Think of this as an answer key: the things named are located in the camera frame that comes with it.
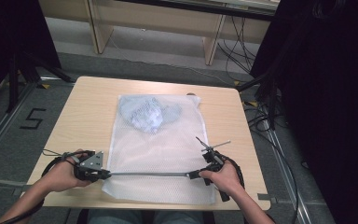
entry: left hand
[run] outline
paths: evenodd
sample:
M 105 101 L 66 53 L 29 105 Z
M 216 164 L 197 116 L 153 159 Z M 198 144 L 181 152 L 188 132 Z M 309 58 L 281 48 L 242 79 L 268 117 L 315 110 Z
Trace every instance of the left hand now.
M 72 158 L 67 158 L 71 163 L 75 163 Z M 64 191 L 75 187 L 86 187 L 91 184 L 91 181 L 79 180 L 74 175 L 74 166 L 67 161 L 61 161 L 54 165 L 51 170 L 36 182 L 39 187 L 47 192 Z

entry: white mesh bag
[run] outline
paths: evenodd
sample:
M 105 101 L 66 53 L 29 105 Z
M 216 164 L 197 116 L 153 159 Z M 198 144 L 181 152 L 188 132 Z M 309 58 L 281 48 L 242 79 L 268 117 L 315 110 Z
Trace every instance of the white mesh bag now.
M 205 124 L 194 95 L 122 95 L 107 169 L 113 173 L 185 173 L 204 168 Z M 214 203 L 202 178 L 113 175 L 103 191 L 118 199 L 153 203 Z

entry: forearm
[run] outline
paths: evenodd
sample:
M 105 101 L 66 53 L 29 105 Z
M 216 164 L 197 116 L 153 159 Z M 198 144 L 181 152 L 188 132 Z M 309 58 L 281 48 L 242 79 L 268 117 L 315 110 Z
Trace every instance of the forearm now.
M 47 195 L 49 191 L 40 181 L 36 182 L 28 189 L 13 206 L 0 217 L 0 223 L 7 221 L 13 217 L 24 214 L 25 212 L 34 208 L 39 204 Z M 29 218 L 25 218 L 17 223 L 27 223 Z
M 250 224 L 274 223 L 243 188 L 236 188 L 231 198 L 237 203 L 246 220 Z

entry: right hand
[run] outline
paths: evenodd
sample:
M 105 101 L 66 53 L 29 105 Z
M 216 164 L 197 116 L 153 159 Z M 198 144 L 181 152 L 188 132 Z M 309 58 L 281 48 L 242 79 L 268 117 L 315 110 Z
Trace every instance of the right hand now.
M 232 196 L 235 190 L 243 189 L 237 171 L 230 161 L 225 161 L 223 168 L 219 172 L 201 171 L 202 178 L 211 179 L 212 182 L 228 196 Z

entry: jeans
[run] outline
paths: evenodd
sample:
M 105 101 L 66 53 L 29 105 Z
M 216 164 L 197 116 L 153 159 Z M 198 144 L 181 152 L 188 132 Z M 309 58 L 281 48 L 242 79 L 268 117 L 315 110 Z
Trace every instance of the jeans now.
M 142 224 L 139 210 L 90 209 L 89 224 Z M 202 212 L 156 211 L 153 224 L 202 224 Z

